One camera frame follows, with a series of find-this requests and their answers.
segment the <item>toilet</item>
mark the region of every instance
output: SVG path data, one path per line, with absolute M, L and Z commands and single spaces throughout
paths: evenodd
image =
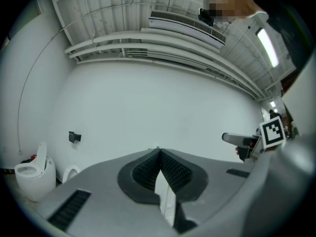
M 33 202 L 39 202 L 56 187 L 55 163 L 46 153 L 46 142 L 42 142 L 33 161 L 14 168 L 20 189 Z
M 73 178 L 75 175 L 79 174 L 82 171 L 82 168 L 74 163 L 69 165 L 63 175 L 63 183 L 67 182 L 69 179 Z

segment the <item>ceiling light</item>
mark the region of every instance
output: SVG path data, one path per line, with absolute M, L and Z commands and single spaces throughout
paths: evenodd
M 259 28 L 259 30 L 256 32 L 256 35 L 258 36 L 263 47 L 265 48 L 268 57 L 271 61 L 272 67 L 275 68 L 278 65 L 277 55 L 266 30 L 263 28 Z

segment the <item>toilet seat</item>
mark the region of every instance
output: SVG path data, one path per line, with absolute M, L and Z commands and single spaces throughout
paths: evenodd
M 45 171 L 46 154 L 47 145 L 46 142 L 43 141 L 39 145 L 36 158 L 31 162 L 16 165 L 14 168 L 15 173 L 24 178 L 34 178 L 41 175 Z
M 77 173 L 75 174 L 75 175 L 77 175 L 77 174 L 79 174 L 79 173 L 82 171 L 82 168 L 81 168 L 78 164 L 76 164 L 76 163 L 69 165 L 69 166 L 66 168 L 65 172 L 64 172 L 64 175 L 63 175 L 63 183 L 67 182 L 67 180 L 69 180 L 70 178 L 74 177 L 74 175 L 73 175 L 73 176 L 69 176 L 69 174 L 70 174 L 73 170 L 74 170 L 74 173 L 77 172 Z

